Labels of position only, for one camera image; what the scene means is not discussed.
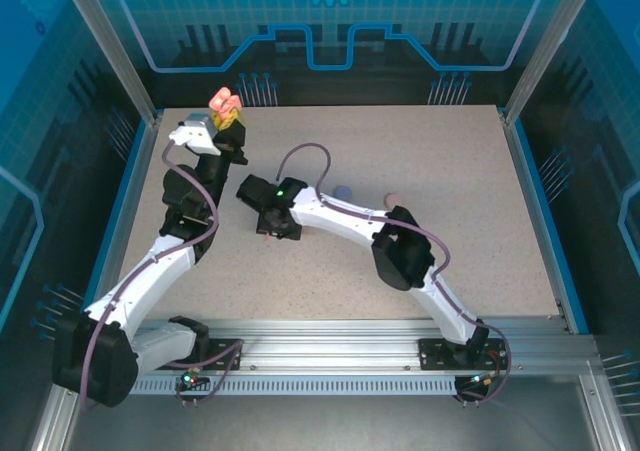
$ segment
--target enclosure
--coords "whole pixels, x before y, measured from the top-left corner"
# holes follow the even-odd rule
[[[0,6],[2,449],[637,447],[637,0]],[[239,365],[197,409],[163,368],[81,410],[52,383],[58,322],[150,249],[169,134],[225,86],[248,163],[229,170],[211,249],[140,332],[196,319],[244,340]],[[369,210],[395,194],[446,242],[448,286],[510,343],[497,400],[453,399],[478,370],[425,367],[440,322],[364,249],[312,226],[256,233],[236,191],[306,142],[331,153],[325,193]],[[187,151],[172,160],[195,165]],[[324,160],[302,150],[285,175],[315,185]]]

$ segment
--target small blue object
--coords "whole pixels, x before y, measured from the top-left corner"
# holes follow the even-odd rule
[[[348,186],[336,186],[336,188],[333,190],[333,197],[339,199],[340,201],[350,203],[352,196],[353,193],[351,192],[351,188],[349,188]]]

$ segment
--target beige work surface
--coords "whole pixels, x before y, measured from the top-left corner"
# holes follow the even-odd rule
[[[123,274],[158,235],[165,206],[160,157],[168,134],[191,109],[167,109],[129,240]],[[333,166],[323,185],[353,191],[357,205],[383,209],[398,193],[418,223],[449,245],[443,276],[479,316],[557,314],[547,273],[507,143],[493,106],[249,108],[245,154],[220,203],[209,252],[150,314],[194,319],[397,319],[426,317],[408,293],[378,278],[371,251],[318,229],[301,241],[265,240],[257,214],[235,197],[249,174],[273,180],[292,147],[315,141]],[[170,158],[195,166],[178,148]],[[285,176],[315,185],[325,165],[317,149],[299,151]],[[434,251],[436,259],[442,254]]]

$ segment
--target blue printed backdrop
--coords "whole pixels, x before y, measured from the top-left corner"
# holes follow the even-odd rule
[[[251,72],[279,104],[434,104],[432,85],[456,86],[447,104],[501,103],[558,2],[102,0],[160,106],[201,105],[220,84],[273,104],[252,99]]]
[[[638,0],[587,0],[522,116],[605,356],[640,353],[638,26]]]
[[[0,448],[28,449],[140,117],[71,0],[0,13]]]

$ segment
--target orange object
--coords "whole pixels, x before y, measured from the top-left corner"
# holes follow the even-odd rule
[[[242,102],[237,94],[231,94],[229,88],[220,88],[211,101],[209,101],[209,107],[220,115],[224,121],[231,114],[234,109],[240,111],[242,109]]]

